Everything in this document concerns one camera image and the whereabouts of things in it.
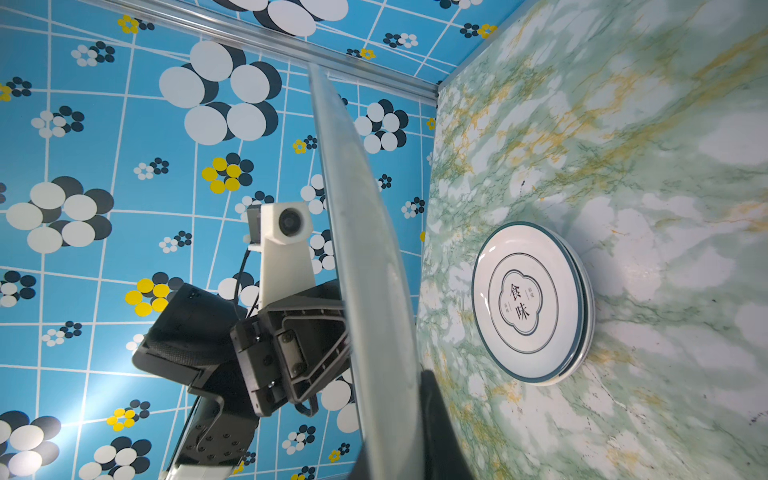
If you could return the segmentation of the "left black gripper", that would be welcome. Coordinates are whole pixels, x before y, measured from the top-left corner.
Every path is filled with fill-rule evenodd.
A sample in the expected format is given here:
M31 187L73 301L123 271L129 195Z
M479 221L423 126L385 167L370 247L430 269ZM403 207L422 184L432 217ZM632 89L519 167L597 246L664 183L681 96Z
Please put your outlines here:
M351 342L337 281L264 307L238 322L231 338L259 417L268 417L287 403L304 416L314 416L320 391L351 365Z

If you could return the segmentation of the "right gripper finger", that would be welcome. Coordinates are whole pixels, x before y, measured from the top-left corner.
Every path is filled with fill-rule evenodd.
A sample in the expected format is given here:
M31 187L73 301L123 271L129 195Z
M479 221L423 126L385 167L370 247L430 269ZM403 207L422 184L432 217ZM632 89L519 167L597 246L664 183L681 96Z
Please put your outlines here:
M421 372L420 402L424 437L424 478L473 479L433 371Z

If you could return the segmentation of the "white plate with emblem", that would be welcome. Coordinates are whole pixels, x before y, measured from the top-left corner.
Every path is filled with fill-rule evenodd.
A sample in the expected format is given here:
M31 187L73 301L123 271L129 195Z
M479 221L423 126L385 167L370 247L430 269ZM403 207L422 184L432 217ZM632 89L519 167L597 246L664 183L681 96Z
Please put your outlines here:
M496 229L476 259L471 300L484 346L513 379L553 386L585 361L594 290L576 251L553 230L524 221Z

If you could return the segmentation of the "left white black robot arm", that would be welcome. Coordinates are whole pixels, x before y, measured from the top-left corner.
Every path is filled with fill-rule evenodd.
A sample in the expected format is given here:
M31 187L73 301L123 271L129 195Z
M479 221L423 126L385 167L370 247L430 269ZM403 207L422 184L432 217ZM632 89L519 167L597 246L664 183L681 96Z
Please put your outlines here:
M226 479L262 418L294 405L312 417L318 394L350 366L338 281L257 312L183 284L133 356L144 372L195 396L164 479Z

